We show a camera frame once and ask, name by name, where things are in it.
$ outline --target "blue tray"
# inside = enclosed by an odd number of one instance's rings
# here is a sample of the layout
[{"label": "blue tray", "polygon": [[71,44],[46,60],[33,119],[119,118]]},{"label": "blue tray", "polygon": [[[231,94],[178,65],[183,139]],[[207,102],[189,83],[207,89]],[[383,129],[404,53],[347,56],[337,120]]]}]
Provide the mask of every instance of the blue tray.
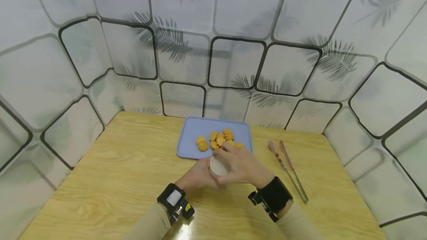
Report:
[{"label": "blue tray", "polygon": [[[212,156],[209,135],[212,131],[224,131],[230,128],[233,131],[234,142],[242,142],[253,153],[251,129],[248,124],[232,120],[208,119],[202,117],[187,117],[182,126],[181,136],[176,147],[176,154],[182,158],[201,159]],[[209,149],[202,152],[197,148],[197,136],[204,136],[208,141]]]}]

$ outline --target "white cup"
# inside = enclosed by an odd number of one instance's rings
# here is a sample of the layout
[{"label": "white cup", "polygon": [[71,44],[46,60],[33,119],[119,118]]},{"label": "white cup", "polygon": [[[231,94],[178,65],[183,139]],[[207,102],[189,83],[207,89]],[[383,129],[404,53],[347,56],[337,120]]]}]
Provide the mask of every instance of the white cup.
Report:
[{"label": "white cup", "polygon": [[209,163],[209,170],[212,174],[225,176],[230,172],[230,165],[222,161],[219,157],[212,157]]}]

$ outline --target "light wood grain surface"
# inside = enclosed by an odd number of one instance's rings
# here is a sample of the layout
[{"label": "light wood grain surface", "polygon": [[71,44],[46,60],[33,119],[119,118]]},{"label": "light wood grain surface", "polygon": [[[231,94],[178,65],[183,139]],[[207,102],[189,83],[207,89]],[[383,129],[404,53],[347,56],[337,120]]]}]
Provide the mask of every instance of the light wood grain surface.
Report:
[{"label": "light wood grain surface", "polygon": [[[21,239],[121,239],[168,183],[193,164],[176,145],[184,119],[119,113],[34,218]],[[251,126],[256,158],[279,176],[325,239],[385,240],[356,187],[321,134]],[[283,140],[309,196],[303,204],[267,147]],[[196,214],[180,219],[165,239],[283,239],[254,189],[234,184],[187,196]]]}]

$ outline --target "beige sleeve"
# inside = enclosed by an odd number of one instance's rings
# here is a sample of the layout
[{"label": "beige sleeve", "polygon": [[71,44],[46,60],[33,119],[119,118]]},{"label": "beige sleeve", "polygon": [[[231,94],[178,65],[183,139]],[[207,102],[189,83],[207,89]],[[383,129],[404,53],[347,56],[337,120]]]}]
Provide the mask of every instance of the beige sleeve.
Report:
[{"label": "beige sleeve", "polygon": [[314,224],[294,202],[289,211],[276,222],[288,240],[321,240]]},{"label": "beige sleeve", "polygon": [[165,209],[154,204],[124,237],[124,240],[161,240],[171,228]]}]

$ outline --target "tongs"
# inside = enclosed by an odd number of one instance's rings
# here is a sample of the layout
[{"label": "tongs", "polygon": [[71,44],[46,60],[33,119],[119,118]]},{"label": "tongs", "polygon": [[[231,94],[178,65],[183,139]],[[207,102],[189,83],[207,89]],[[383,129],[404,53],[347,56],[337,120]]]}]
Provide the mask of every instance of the tongs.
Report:
[{"label": "tongs", "polygon": [[276,145],[274,144],[274,142],[272,140],[268,141],[268,147],[270,148],[270,150],[272,151],[272,153],[274,154],[274,156],[276,156],[276,159],[279,161],[280,165],[282,166],[282,168],[285,170],[285,172],[289,176],[289,179],[291,179],[291,182],[292,182],[293,186],[295,187],[295,189],[297,190],[298,195],[300,196],[300,198],[303,201],[303,203],[304,204],[307,203],[308,202],[308,196],[305,193],[305,190],[304,190],[304,188],[303,188],[303,186],[302,186],[302,184],[301,184],[301,182],[300,182],[300,180],[298,178],[298,175],[295,172],[295,167],[292,164],[292,161],[289,158],[288,153],[286,152],[286,148],[285,148],[285,145],[283,144],[283,141],[280,140],[280,142],[279,142],[279,149],[282,151],[283,155],[285,156],[286,161],[287,161],[287,163],[289,165],[289,168],[294,173],[295,179],[296,179],[298,185],[295,183],[294,179],[292,178],[292,175],[289,173],[289,170],[287,169],[286,164],[283,162],[283,160],[280,157],[279,153],[277,153],[277,151],[276,151]]}]

